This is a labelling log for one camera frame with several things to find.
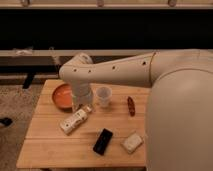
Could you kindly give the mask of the white robot base body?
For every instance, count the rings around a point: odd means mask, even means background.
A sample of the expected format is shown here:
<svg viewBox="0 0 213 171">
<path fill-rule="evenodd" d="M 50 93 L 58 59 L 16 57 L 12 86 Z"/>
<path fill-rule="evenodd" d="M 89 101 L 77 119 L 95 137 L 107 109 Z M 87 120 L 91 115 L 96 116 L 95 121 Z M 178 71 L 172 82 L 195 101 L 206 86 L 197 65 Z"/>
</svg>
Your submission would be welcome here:
<svg viewBox="0 0 213 171">
<path fill-rule="evenodd" d="M 213 171 L 213 53 L 159 53 L 151 80 L 147 170 Z"/>
</svg>

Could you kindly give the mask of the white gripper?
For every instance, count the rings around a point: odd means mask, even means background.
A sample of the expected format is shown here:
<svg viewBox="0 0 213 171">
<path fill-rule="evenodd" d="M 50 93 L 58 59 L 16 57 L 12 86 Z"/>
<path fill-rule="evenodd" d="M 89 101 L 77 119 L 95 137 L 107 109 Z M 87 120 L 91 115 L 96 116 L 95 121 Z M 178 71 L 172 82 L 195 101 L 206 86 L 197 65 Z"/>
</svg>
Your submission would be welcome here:
<svg viewBox="0 0 213 171">
<path fill-rule="evenodd" d="M 77 111 L 81 106 L 91 105 L 93 102 L 93 91 L 89 83 L 72 84 L 73 109 Z"/>
</svg>

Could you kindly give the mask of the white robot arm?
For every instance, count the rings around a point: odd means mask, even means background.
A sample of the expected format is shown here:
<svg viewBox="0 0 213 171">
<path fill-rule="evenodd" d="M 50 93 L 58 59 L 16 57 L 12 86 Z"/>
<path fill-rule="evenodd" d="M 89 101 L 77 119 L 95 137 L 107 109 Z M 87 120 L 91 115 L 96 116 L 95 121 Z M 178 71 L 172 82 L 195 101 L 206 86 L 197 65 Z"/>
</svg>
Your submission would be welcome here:
<svg viewBox="0 0 213 171">
<path fill-rule="evenodd" d="M 213 111 L 213 53 L 169 50 L 95 64 L 80 53 L 63 64 L 60 78 L 71 85 L 76 106 L 91 102 L 92 83 L 151 90 L 147 111 Z"/>
</svg>

